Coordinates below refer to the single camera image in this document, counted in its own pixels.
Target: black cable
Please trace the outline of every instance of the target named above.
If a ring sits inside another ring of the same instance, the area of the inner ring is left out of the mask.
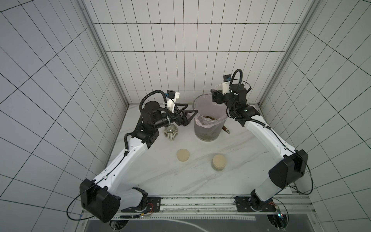
[[[99,182],[101,182],[102,180],[104,180],[104,178],[102,178],[100,181],[98,181],[97,183],[93,184],[92,186],[90,186],[89,188],[87,188],[86,190],[84,190],[82,193],[80,193],[77,197],[75,197],[75,199],[73,199],[71,201],[71,203],[68,205],[67,209],[66,209],[66,214],[67,214],[67,217],[73,221],[82,221],[82,220],[86,220],[86,219],[89,219],[89,218],[93,218],[95,216],[91,216],[91,217],[88,217],[88,218],[82,218],[82,219],[74,219],[74,218],[71,218],[69,215],[68,215],[68,209],[70,208],[70,206],[72,205],[72,203],[79,197],[81,196],[84,192],[88,191],[89,189],[93,188],[94,186],[96,186]]]
[[[271,129],[271,127],[268,126],[267,124],[265,124],[265,123],[263,123],[263,122],[261,122],[259,120],[253,119],[253,118],[237,118],[237,119],[235,119],[235,121],[237,121],[237,122],[241,122],[241,121],[255,122],[255,123],[258,123],[258,124],[266,127],[267,129]]]
[[[152,91],[149,94],[145,95],[144,98],[140,101],[140,103],[139,103],[139,110],[140,110],[140,112],[142,112],[142,110],[143,110],[143,103],[144,103],[144,101],[146,101],[147,98],[149,98],[150,96],[152,96],[154,94],[161,94],[162,95],[162,97],[164,98],[165,109],[167,109],[167,100],[166,100],[165,93],[163,91],[161,91],[161,90],[155,90],[155,91]]]
[[[170,99],[173,103],[174,103],[174,108],[176,107],[176,109],[177,109],[177,113],[175,114],[175,116],[174,117],[172,117],[172,116],[170,116],[169,115],[169,118],[171,118],[171,119],[176,119],[177,117],[179,117],[179,115],[180,115],[180,113],[179,113],[179,108],[178,108],[178,106],[175,104],[175,102],[173,101],[173,99],[171,99],[171,98],[169,98],[168,96],[166,96],[168,99]]]
[[[251,88],[251,85],[249,84],[249,83],[247,83],[246,81],[242,81],[242,82],[245,82],[246,84],[248,84],[249,85],[249,87]],[[231,83],[232,83],[232,81],[231,81]]]
[[[308,164],[305,162],[305,160],[299,156],[296,152],[293,152],[292,150],[290,150],[289,148],[287,148],[283,142],[279,139],[279,137],[277,136],[277,134],[270,128],[270,130],[273,132],[273,134],[277,137],[277,139],[281,142],[281,144],[285,147],[285,149],[287,149],[288,151],[290,151],[292,154],[296,155],[297,157],[299,157],[306,165],[306,167],[308,168],[308,172],[309,172],[309,176],[311,177],[311,181],[312,181],[312,188],[311,188],[311,191],[309,193],[302,193],[300,192],[298,189],[292,187],[292,186],[289,186],[290,188],[293,188],[295,189],[296,191],[298,191],[300,194],[304,194],[304,195],[309,195],[313,192],[313,177],[312,177],[312,172],[311,172],[311,169],[309,168]]]
[[[294,153],[296,156],[298,156],[304,163],[305,163],[305,165],[306,165],[306,167],[308,168],[308,172],[309,172],[309,176],[311,177],[311,181],[312,181],[312,188],[311,188],[311,191],[309,192],[309,193],[303,193],[303,192],[300,192],[297,188],[294,188],[294,187],[292,187],[292,186],[290,186],[290,188],[293,188],[293,189],[295,189],[296,191],[298,191],[298,193],[300,193],[300,194],[303,194],[303,195],[309,195],[309,194],[311,194],[312,192],[313,192],[313,177],[312,177],[312,173],[311,173],[311,169],[309,168],[309,166],[308,166],[308,164],[305,162],[305,160],[302,158],[302,157],[300,157],[299,155],[297,155],[296,153]]]
[[[229,83],[229,86],[232,85],[232,82],[233,82],[234,77],[235,77],[235,75],[237,74],[237,72],[240,73],[240,79],[239,79],[239,81],[238,81],[238,86],[237,86],[237,90],[238,90],[238,89],[240,88],[240,86],[241,86],[241,82],[242,82],[242,70],[241,70],[241,69],[236,69],[236,71],[234,71],[234,73],[233,73],[233,75],[232,75],[231,82]]]
[[[288,224],[289,224],[289,211],[287,211],[286,206],[282,203],[282,201],[280,201],[280,200],[278,200],[278,201],[281,202],[281,204],[284,206],[284,208],[285,208],[285,210],[286,210],[287,223],[286,223],[286,226],[282,228],[282,229],[284,229],[284,228],[286,228],[286,227],[288,226]]]

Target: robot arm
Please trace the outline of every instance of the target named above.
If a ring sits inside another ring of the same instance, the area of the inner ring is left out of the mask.
[[[237,72],[240,73],[240,79],[238,84],[233,84]],[[251,90],[251,87],[246,89],[242,82],[242,70],[237,69],[233,76],[223,76],[222,90],[212,89],[211,92],[213,102],[226,104],[229,117],[250,130],[270,151],[277,163],[269,170],[269,177],[251,192],[251,208],[255,211],[261,211],[275,194],[304,175],[308,155],[304,150],[297,151],[277,135],[267,125],[260,113],[247,104],[246,94]]]

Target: round container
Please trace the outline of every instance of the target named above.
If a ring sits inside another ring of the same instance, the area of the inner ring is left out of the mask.
[[[182,162],[186,162],[189,158],[189,151],[187,149],[180,149],[177,152],[177,157],[178,157],[178,160]]]
[[[213,158],[213,168],[221,171],[226,166],[226,158],[223,155],[217,154]]]
[[[202,94],[193,102],[193,109],[198,110],[194,117],[194,133],[203,141],[215,140],[226,122],[227,106],[216,104],[212,100],[212,94]]]

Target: plastic bag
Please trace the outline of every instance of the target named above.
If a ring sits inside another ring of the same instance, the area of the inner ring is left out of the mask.
[[[224,124],[228,118],[226,114],[227,106],[225,104],[218,105],[213,102],[211,93],[198,96],[194,100],[193,109],[198,110],[198,113],[194,117],[196,125],[203,128],[211,128],[221,123]]]

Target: gray wall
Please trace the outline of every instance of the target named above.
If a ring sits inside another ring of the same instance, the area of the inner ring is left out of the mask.
[[[126,109],[75,0],[24,2],[0,2],[1,231],[75,231]]]
[[[371,227],[371,3],[324,0],[262,112],[308,155],[326,232]],[[306,174],[297,182],[310,189]]]

